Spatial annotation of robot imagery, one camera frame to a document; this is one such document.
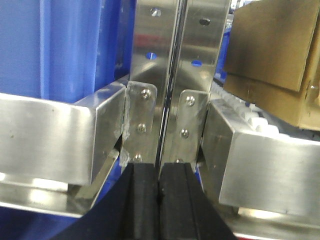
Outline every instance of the metal plate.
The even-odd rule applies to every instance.
[[[156,86],[152,145],[147,163],[155,162],[176,31],[179,0],[137,0],[130,80]]]
[[[148,158],[153,151],[153,120],[157,88],[148,83],[129,81],[124,108],[124,126],[120,165],[128,162],[153,163]]]
[[[75,104],[0,93],[2,173],[88,185],[122,133],[114,82]]]
[[[119,152],[112,149],[90,186],[69,185],[68,191],[40,188],[41,184],[25,186],[0,182],[0,206],[79,218],[95,204],[118,156]],[[47,180],[38,179],[37,182],[49,187]]]
[[[212,175],[208,171],[205,160],[201,157],[199,162],[204,192],[237,237],[252,240],[319,239],[320,228],[306,224],[310,222],[305,217],[244,208],[238,211],[233,207],[221,205],[218,201],[219,196],[213,191],[215,183],[212,181]]]
[[[172,162],[172,143],[177,130],[179,98],[184,90],[209,92],[229,12],[230,0],[189,0],[177,64],[162,159]]]
[[[209,93],[184,90],[177,110],[175,135],[170,146],[169,159],[176,162],[192,163],[195,168],[200,139],[208,109]]]
[[[221,204],[307,217],[320,226],[320,142],[256,132],[214,99],[202,149]]]

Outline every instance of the screw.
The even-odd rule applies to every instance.
[[[152,17],[161,17],[161,10],[157,7],[153,7],[150,9],[150,14]]]
[[[184,161],[181,158],[178,158],[177,160],[175,160],[176,164],[183,164]]]
[[[185,99],[185,102],[189,107],[192,107],[193,105],[195,105],[195,101],[196,99],[194,96],[187,96]]]
[[[140,123],[138,127],[136,128],[139,133],[143,134],[147,131],[147,127],[144,123]]]
[[[141,156],[141,154],[135,155],[134,158],[133,158],[133,162],[134,162],[134,163],[141,163],[141,162],[142,162],[142,156]]]
[[[187,129],[182,129],[180,135],[182,138],[187,139],[189,137],[189,131]]]
[[[145,88],[141,91],[141,96],[144,100],[148,100],[151,97],[151,91]]]

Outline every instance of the brown cardboard box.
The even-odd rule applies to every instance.
[[[262,0],[235,12],[224,88],[320,131],[320,0]]]

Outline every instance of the rivet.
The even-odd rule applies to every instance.
[[[178,158],[177,160],[175,160],[176,164],[183,164],[184,161],[181,158]]]
[[[185,98],[185,102],[189,107],[192,107],[195,104],[195,101],[196,101],[196,99],[194,96],[187,96]]]
[[[143,134],[147,131],[147,127],[144,123],[140,123],[138,127],[136,128],[139,133]]]
[[[143,89],[141,91],[141,97],[144,99],[144,100],[148,100],[150,97],[151,97],[151,91],[147,88]]]
[[[132,159],[132,161],[133,161],[134,163],[141,163],[141,162],[142,162],[142,156],[141,156],[141,154],[135,155],[134,158]]]
[[[187,129],[182,129],[180,135],[182,138],[187,139],[189,137],[189,131]]]

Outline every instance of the hole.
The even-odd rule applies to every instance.
[[[152,17],[161,17],[161,10],[157,7],[153,7],[150,9],[150,14]]]
[[[191,62],[191,65],[194,66],[194,67],[196,67],[196,68],[200,68],[200,67],[202,66],[202,61],[200,61],[200,60],[193,60],[193,61]]]
[[[202,25],[202,26],[208,26],[210,24],[211,20],[209,18],[201,18],[199,20],[199,23]]]
[[[155,60],[157,58],[157,54],[155,54],[154,52],[148,52],[145,57],[149,60]]]

